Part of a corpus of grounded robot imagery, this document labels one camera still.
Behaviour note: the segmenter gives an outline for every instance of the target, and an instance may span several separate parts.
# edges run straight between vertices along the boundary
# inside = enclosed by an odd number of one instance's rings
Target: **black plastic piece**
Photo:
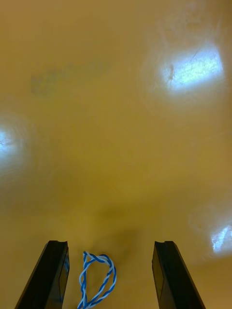
[[[160,309],[205,309],[173,241],[155,242],[152,270]]]
[[[68,275],[68,243],[49,241],[15,309],[61,309]]]

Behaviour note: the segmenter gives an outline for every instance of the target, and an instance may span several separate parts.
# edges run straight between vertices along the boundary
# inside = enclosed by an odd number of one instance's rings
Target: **blue and white wire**
[[[84,251],[84,263],[83,263],[83,271],[80,274],[79,277],[79,282],[81,285],[81,292],[82,292],[82,299],[77,307],[77,309],[88,309],[88,308],[92,308],[95,305],[97,305],[98,303],[100,303],[104,298],[106,298],[114,289],[115,284],[116,284],[116,280],[117,280],[117,274],[116,274],[116,268],[114,266],[113,261],[105,254],[101,254],[98,256],[95,256],[94,254],[88,253],[86,251]],[[103,284],[101,285],[98,293],[88,302],[87,300],[87,294],[86,294],[86,285],[87,285],[87,281],[86,281],[86,273],[87,273],[87,269],[88,267],[93,263],[93,262],[99,262],[99,263],[106,263],[107,265],[109,265],[109,271],[103,281]],[[107,292],[105,292],[101,297],[100,294],[103,292],[105,285],[107,284],[111,274],[113,274],[113,283],[111,285],[111,287],[109,288],[109,290]]]

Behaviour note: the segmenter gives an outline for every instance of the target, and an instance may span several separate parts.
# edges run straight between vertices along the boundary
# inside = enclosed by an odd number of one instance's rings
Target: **yellow floor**
[[[154,241],[174,240],[207,308],[232,303],[230,0],[2,1],[0,302],[51,239],[118,281],[98,308],[158,308]],[[99,271],[90,294],[99,287]]]

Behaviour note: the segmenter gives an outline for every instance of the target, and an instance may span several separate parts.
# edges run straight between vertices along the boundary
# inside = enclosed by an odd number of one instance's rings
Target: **glossy floor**
[[[207,308],[231,308],[231,15],[229,0],[2,2],[2,308],[50,239],[70,247],[64,309],[83,250],[118,269],[99,308],[158,308],[155,240],[177,243]]]

